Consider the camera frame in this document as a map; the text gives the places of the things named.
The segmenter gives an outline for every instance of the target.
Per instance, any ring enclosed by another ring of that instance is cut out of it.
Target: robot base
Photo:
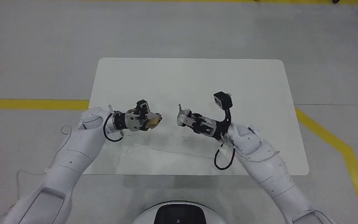
[[[187,201],[170,201],[142,212],[133,224],[227,224],[210,208]]]

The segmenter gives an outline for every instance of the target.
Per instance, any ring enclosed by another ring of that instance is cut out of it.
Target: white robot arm
[[[272,198],[284,216],[286,224],[337,224],[319,211],[292,181],[285,162],[258,131],[231,123],[229,108],[232,101],[229,94],[214,94],[215,102],[225,111],[222,122],[204,117],[191,110],[179,108],[177,124],[188,126],[195,133],[204,134],[221,141],[233,150],[233,157],[239,159],[248,174]]]
[[[77,129],[60,148],[54,163],[41,184],[21,198],[10,210],[6,224],[64,224],[72,209],[72,191],[85,169],[100,153],[107,134],[148,130],[161,121],[160,114],[150,112],[145,100],[126,113],[91,108],[81,115]]]

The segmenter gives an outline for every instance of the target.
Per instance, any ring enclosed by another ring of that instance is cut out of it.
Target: gray floor
[[[0,1],[0,98],[89,99],[102,57],[284,62],[296,106],[358,153],[358,8],[288,4]],[[79,111],[0,111],[0,213],[15,173],[43,171]],[[357,223],[342,156],[300,126],[310,166],[296,183],[339,223]],[[21,176],[21,193],[39,180]],[[195,200],[228,223],[283,223],[246,176],[85,175],[68,223],[131,223],[164,200]]]

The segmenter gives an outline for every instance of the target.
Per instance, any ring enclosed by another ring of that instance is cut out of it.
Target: table surface
[[[106,142],[84,174],[247,175],[238,161],[225,171],[213,164],[220,144],[176,124],[178,104],[222,120],[213,94],[232,94],[232,122],[252,125],[280,151],[291,175],[306,175],[307,158],[285,68],[280,60],[102,58],[89,106],[126,111],[145,99],[163,120],[148,132],[125,132]],[[220,153],[225,166],[229,156]]]

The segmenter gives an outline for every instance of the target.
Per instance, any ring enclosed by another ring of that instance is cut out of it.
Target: floor marking
[[[81,0],[83,2],[216,2],[216,3],[277,3],[277,4],[333,4],[332,0]],[[358,4],[358,0],[340,0],[338,4]]]
[[[88,100],[0,99],[0,110],[86,110]]]
[[[300,109],[296,109],[297,120],[306,126],[313,133],[318,135],[325,142],[330,144],[338,152],[340,152],[345,160],[348,172],[351,176],[353,187],[358,196],[358,160],[354,154],[353,149],[344,141],[337,138],[334,134],[326,130],[320,124],[315,122],[312,118],[304,114]]]
[[[86,110],[89,100],[0,99],[0,110]],[[353,149],[312,118],[296,109],[297,120],[340,152],[358,196],[358,160]]]

